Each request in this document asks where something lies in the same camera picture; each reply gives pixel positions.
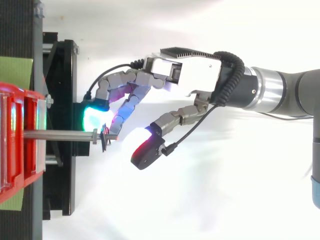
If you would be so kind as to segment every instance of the white light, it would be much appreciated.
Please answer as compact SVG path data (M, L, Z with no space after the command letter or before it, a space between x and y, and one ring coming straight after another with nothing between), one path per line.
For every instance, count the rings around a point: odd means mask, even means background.
M123 159L131 159L131 156L134 154L136 149L148 140L151 135L151 132L142 127L138 127L130 132L121 144Z

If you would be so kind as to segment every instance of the black cable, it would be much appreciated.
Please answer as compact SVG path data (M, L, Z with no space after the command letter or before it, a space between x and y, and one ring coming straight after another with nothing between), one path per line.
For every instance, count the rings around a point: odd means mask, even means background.
M278 116L273 116L271 114L268 113L264 113L264 112L259 112L259 114L274 118L274 119L279 119L279 120L285 120L285 121L295 121L295 120L304 120L304 119L313 119L313 116L308 116L308 117L294 117L294 118L283 118L283 117L278 117Z
M222 62L228 62L234 65L232 75L225 82L222 89L218 92L215 98L215 105L212 108L210 108L210 110L208 110L208 112L205 115L203 115L202 118L182 138L161 150L161 152L165 156L171 154L176 149L176 147L183 140L185 140L214 109L216 109L217 107L226 106L226 103L229 101L232 92L244 76L245 64L238 56L226 51L217 51L214 53L214 55L220 57L220 60Z
M104 71L103 73L100 74L100 76L98 76L96 78L96 80L94 80L94 82L91 84L91 86L89 87L89 90L86 92L86 94L84 95L84 100L91 100L91 91L92 89L94 88L94 86L97 84L97 82L99 82L99 80L106 74L116 70L116 69L119 69L119 68L123 68L123 67L129 67L129 68L132 68L132 69L136 69L136 70L139 70L139 69L142 69L143 66L144 66L144 63L145 63L145 60L144 59L139 59L139 60L136 60L136 61L132 61L130 64L121 64L121 65L118 65L118 66L114 66L110 69L108 69L107 71Z
M219 107L218 105L214 105L212 108L210 108L205 115L203 115L201 117L201 119L182 137L180 138L176 144L179 145L183 140L185 140L204 120L206 117L208 117L208 115L215 110L217 107Z
M89 87L89 90L86 92L86 94L84 95L84 99L85 100L88 100L88 97L90 96L90 99L91 99L91 91L92 89L94 88L94 86L97 84L97 82L99 82L99 80L106 74L116 70L116 69L119 69L119 68L123 68L123 67L129 67L131 68L131 65L130 64L121 64L121 65L118 65L118 66L114 66L110 69L108 69L107 71L104 71L103 73L101 73L97 78L96 80L94 80L94 82L91 84L91 86Z
M217 107L219 107L218 105L214 105L212 108L210 108L210 110L208 110L205 115L203 115L201 117L201 119L183 136L181 137L177 142L174 142L172 144L170 144L169 146L167 146L166 148L162 149L161 152L163 153L163 155L168 156L169 154L171 154L176 147L178 147L178 145L185 140L194 130L196 130L196 128L205 120L206 117L208 117L208 115L215 110Z
M226 81L215 98L215 104L219 107L225 107L232 92L244 76L245 64L238 56L227 51L217 51L214 55L219 56L222 62L228 62L234 65L232 76Z

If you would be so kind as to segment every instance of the black cylindrical joint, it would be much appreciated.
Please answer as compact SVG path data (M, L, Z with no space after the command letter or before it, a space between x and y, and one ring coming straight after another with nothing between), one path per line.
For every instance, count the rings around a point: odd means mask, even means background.
M221 68L215 91L211 95L211 104L215 104L215 94L220 92L220 90L223 88L224 84L232 75L232 73L233 69L229 66L223 66ZM257 76L252 75L250 69L246 67L242 79L231 93L229 101L226 103L226 106L234 108L244 108L253 101L257 92Z

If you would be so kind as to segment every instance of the green light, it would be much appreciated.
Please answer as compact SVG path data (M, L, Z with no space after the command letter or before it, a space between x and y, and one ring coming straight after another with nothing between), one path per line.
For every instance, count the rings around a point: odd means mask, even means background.
M109 128L114 114L112 111L100 111L92 107L87 107L83 115L83 129L86 132L92 132L94 129L101 131L102 125L106 124Z

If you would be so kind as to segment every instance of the coiled black cable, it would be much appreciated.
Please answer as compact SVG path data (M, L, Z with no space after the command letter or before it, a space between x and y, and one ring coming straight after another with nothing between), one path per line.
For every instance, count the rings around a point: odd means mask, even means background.
M219 107L225 107L226 103L229 101L232 92L244 76L245 64L238 56L230 52L217 51L214 53L214 55L220 56L220 60L222 62L234 64L234 70L231 77L226 81L221 91L217 94L215 98L216 105L218 105Z
M162 150L162 153L165 156L171 154L178 145L185 140L201 123L202 121L217 107L225 107L226 103L229 101L229 98L237 87L240 80L243 78L245 73L245 64L244 62L236 55L227 52L227 51L217 51L214 53L214 56L220 57L222 62L227 62L234 65L234 70L231 77L226 81L222 89L218 92L215 98L215 105L205 114L202 118L191 128L182 138L177 142L174 142Z
M145 60L144 59L139 59L139 60L136 60L136 61L132 61L130 63L130 67L132 69L139 70L139 69L142 69L144 67L144 64L145 64Z

